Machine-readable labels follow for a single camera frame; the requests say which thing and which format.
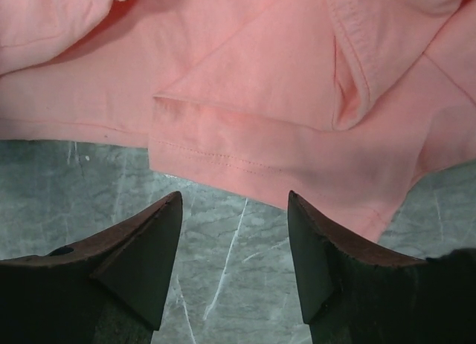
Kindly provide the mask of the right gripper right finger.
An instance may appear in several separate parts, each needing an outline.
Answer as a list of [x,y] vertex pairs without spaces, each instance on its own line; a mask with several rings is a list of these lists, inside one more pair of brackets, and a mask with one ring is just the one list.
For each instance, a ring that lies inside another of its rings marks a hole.
[[368,241],[295,192],[288,229],[314,343],[473,343],[475,250],[418,259]]

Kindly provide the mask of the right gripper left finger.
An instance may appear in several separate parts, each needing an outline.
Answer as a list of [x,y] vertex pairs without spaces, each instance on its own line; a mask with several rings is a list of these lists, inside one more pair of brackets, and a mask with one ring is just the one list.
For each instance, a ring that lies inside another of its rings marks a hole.
[[182,196],[44,255],[1,262],[3,343],[150,343],[161,326]]

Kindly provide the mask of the pink t shirt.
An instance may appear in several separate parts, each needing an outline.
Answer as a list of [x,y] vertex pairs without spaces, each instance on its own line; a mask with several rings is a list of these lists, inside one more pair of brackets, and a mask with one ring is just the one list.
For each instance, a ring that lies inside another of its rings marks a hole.
[[375,241],[475,158],[475,0],[1,0],[1,138],[145,148]]

